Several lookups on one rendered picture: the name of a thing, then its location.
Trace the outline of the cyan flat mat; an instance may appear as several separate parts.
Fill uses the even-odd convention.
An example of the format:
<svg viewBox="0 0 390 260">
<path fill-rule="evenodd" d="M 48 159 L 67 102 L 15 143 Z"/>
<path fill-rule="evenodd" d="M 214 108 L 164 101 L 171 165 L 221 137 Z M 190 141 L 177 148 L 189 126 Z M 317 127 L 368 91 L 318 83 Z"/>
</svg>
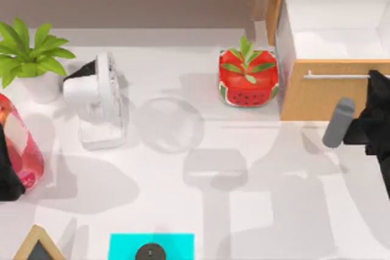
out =
<svg viewBox="0 0 390 260">
<path fill-rule="evenodd" d="M 166 252 L 166 260 L 195 260 L 191 233 L 111 234 L 107 260 L 135 260 L 137 250 L 147 243 L 160 244 Z"/>
</svg>

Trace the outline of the watermelon pot with plant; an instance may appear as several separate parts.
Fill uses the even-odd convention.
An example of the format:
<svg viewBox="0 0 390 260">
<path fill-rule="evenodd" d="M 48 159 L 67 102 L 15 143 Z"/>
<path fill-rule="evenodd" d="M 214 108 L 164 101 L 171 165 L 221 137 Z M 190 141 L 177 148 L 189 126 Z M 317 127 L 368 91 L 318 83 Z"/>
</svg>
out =
<svg viewBox="0 0 390 260">
<path fill-rule="evenodd" d="M 219 55 L 219 92 L 234 107 L 261 107 L 279 90 L 278 63 L 273 52 L 255 49 L 243 35 L 239 48 Z"/>
</svg>

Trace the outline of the framed blackboard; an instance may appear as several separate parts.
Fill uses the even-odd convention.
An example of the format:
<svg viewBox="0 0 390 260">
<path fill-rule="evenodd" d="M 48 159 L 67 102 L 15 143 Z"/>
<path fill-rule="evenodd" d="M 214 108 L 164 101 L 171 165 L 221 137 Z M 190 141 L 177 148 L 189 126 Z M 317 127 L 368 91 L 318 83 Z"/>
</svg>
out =
<svg viewBox="0 0 390 260">
<path fill-rule="evenodd" d="M 66 260 L 62 252 L 39 225 L 32 225 L 13 260 Z"/>
</svg>

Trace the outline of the white drawer inside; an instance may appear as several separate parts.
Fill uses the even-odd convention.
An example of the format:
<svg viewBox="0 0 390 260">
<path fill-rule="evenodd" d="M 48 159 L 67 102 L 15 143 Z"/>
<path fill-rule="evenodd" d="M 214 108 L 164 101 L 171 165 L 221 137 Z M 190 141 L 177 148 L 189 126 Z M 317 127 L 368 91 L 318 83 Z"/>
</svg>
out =
<svg viewBox="0 0 390 260">
<path fill-rule="evenodd" d="M 283 84 L 297 60 L 390 61 L 390 0 L 282 0 L 275 37 Z"/>
</svg>

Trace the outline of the pale wooden drawer front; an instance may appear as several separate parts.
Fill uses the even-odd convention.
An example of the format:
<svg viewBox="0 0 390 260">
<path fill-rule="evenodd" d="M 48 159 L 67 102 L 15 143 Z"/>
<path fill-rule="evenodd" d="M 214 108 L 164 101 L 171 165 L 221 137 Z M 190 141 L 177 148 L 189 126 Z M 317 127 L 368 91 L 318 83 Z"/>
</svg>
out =
<svg viewBox="0 0 390 260">
<path fill-rule="evenodd" d="M 292 59 L 281 61 L 281 113 L 283 121 L 327 121 L 342 97 L 352 98 L 356 112 L 366 103 L 367 79 L 304 79 L 313 74 L 368 74 L 376 69 L 390 76 L 390 59 Z"/>
</svg>

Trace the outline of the pale grey rounded box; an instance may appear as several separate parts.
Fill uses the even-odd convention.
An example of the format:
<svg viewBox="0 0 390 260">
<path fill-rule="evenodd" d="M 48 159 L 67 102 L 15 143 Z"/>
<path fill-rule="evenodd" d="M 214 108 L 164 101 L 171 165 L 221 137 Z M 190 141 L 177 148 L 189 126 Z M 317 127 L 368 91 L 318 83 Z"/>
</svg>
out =
<svg viewBox="0 0 390 260">
<path fill-rule="evenodd" d="M 342 143 L 354 115 L 354 100 L 349 97 L 342 97 L 336 104 L 322 137 L 322 142 L 326 147 L 337 148 Z"/>
</svg>

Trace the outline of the white desk fan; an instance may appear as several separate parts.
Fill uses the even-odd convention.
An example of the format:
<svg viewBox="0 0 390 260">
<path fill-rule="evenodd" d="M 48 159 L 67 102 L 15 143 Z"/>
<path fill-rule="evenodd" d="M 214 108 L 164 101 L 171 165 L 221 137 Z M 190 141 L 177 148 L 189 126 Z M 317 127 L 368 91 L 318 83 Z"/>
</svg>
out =
<svg viewBox="0 0 390 260">
<path fill-rule="evenodd" d="M 79 117 L 79 139 L 87 150 L 111 149 L 127 136 L 126 108 L 111 52 L 96 58 L 63 80 L 63 97 Z"/>
</svg>

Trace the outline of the green plant in white pot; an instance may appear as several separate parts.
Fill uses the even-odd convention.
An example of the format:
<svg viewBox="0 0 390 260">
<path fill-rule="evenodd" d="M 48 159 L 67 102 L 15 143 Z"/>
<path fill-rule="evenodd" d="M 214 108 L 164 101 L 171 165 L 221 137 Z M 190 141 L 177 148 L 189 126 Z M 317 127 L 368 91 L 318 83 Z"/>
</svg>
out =
<svg viewBox="0 0 390 260">
<path fill-rule="evenodd" d="M 15 18 L 12 25 L 0 21 L 1 88 L 17 79 L 39 104 L 49 104 L 59 97 L 60 78 L 66 76 L 60 60 L 76 56 L 64 47 L 69 41 L 51 34 L 51 29 L 51 23 L 38 26 L 31 40 L 21 18 Z"/>
</svg>

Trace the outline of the red and pink bottle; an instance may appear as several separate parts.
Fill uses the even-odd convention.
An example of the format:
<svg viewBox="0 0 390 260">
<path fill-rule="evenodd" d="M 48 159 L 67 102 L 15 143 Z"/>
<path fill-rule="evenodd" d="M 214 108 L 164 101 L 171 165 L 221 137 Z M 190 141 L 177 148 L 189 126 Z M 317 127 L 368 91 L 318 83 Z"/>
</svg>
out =
<svg viewBox="0 0 390 260">
<path fill-rule="evenodd" d="M 0 124 L 12 168 L 24 187 L 32 189 L 44 174 L 44 159 L 16 107 L 1 93 Z"/>
</svg>

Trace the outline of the dark round object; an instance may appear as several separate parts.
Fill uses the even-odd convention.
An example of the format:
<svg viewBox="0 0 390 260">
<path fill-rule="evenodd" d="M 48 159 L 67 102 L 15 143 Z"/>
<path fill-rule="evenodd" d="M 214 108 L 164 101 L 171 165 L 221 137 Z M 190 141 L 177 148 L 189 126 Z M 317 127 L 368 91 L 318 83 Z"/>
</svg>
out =
<svg viewBox="0 0 390 260">
<path fill-rule="evenodd" d="M 166 260 L 166 252 L 160 244 L 147 243 L 136 251 L 135 260 Z"/>
</svg>

